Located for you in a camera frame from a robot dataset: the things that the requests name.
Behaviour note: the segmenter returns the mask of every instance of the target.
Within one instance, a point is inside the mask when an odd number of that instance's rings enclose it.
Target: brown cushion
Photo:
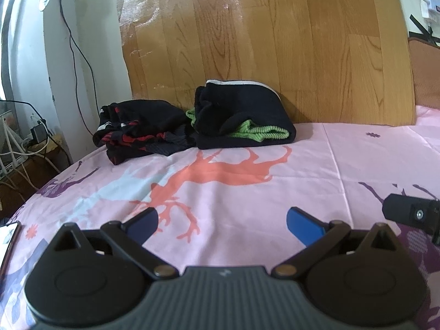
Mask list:
[[[410,38],[415,104],[440,109],[440,48]]]

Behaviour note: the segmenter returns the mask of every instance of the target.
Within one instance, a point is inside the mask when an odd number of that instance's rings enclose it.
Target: power adapter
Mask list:
[[[37,126],[33,127],[30,132],[35,144],[39,144],[47,139],[46,128],[43,123],[39,123]]]

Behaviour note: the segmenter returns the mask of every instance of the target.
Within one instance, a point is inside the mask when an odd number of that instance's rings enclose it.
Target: pink bed sheet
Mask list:
[[[160,214],[144,244],[188,265],[275,264],[303,249],[285,218],[298,206],[322,221],[369,229],[390,193],[440,196],[440,112],[417,108],[417,125],[297,125],[296,142],[252,149],[189,150],[113,166],[100,148],[69,167],[13,217],[23,223],[0,299],[0,329],[28,329],[26,276],[59,227],[99,228],[147,206]],[[440,249],[421,231],[388,222],[431,293],[417,324],[440,329]]]

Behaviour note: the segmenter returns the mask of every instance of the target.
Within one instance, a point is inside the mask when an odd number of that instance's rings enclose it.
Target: screw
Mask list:
[[[280,277],[291,277],[295,275],[297,271],[296,267],[290,264],[281,264],[275,268],[276,274]]]
[[[424,213],[422,210],[418,210],[415,214],[415,218],[417,218],[419,221],[423,218]]]
[[[163,264],[155,267],[154,272],[158,277],[171,277],[172,275],[175,275],[175,268],[173,266]]]

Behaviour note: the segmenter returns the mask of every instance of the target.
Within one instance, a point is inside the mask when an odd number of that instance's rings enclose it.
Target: orange deer print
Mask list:
[[[165,186],[158,185],[157,183],[151,184],[151,202],[131,202],[137,204],[135,212],[142,211],[147,207],[157,208],[158,206],[165,206],[165,210],[159,213],[159,224],[165,221],[164,226],[168,226],[171,222],[171,208],[178,206],[190,221],[190,226],[185,233],[177,236],[177,239],[187,238],[189,243],[191,242],[192,234],[194,232],[199,234],[200,229],[197,225],[197,218],[192,214],[190,207],[182,202],[178,202],[178,197],[174,196],[183,183],[192,181],[202,184],[217,181],[229,186],[244,186],[268,182],[272,179],[272,176],[269,175],[270,168],[287,162],[287,158],[292,153],[291,148],[288,146],[283,147],[286,149],[286,153],[282,157],[260,163],[255,163],[258,155],[250,148],[246,148],[250,154],[249,158],[239,164],[229,164],[223,161],[210,162],[220,154],[221,150],[205,158],[203,158],[203,152],[199,150],[195,161],[172,175]]]

